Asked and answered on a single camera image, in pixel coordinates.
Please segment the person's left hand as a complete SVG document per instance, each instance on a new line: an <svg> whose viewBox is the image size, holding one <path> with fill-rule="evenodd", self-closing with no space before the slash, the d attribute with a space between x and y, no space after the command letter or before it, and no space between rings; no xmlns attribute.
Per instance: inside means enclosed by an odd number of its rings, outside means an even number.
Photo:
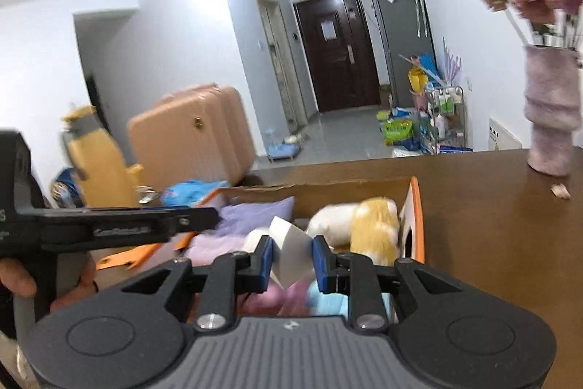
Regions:
<svg viewBox="0 0 583 389"><path fill-rule="evenodd" d="M50 310L56 311L63 306L96 294L98 292L95 282L96 274L95 261L92 257L88 257L85 268L80 273L77 286L53 301ZM36 296L36 282L24 266L13 258L2 258L1 260L1 283L14 295L24 298Z"/></svg>

